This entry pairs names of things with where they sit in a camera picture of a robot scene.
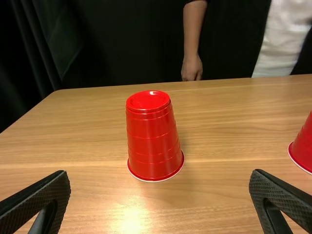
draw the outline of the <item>dark background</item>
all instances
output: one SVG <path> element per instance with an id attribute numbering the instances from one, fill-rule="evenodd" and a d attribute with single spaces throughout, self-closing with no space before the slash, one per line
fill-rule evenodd
<path id="1" fill-rule="evenodd" d="M 180 81 L 180 0 L 0 0 L 0 132 L 63 88 Z"/>

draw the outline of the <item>wood grain surface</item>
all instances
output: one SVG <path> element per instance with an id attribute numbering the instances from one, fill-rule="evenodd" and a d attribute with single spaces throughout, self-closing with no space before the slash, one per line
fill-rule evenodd
<path id="1" fill-rule="evenodd" d="M 186 157 L 161 183 L 126 167 L 125 102 L 147 89 L 169 93 Z M 312 194 L 312 176 L 287 154 L 311 109 L 312 75 L 57 91 L 0 135 L 0 200 L 66 170 L 61 234 L 260 234 L 253 169 Z"/>

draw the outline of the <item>red cup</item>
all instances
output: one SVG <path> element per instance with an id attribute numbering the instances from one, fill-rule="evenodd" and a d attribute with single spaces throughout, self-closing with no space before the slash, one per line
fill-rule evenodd
<path id="1" fill-rule="evenodd" d="M 143 91 L 126 102 L 128 169 L 137 179 L 158 182 L 172 178 L 184 155 L 168 94 Z"/>
<path id="2" fill-rule="evenodd" d="M 298 167 L 312 174 L 312 112 L 296 139 L 290 143 L 288 154 Z"/>

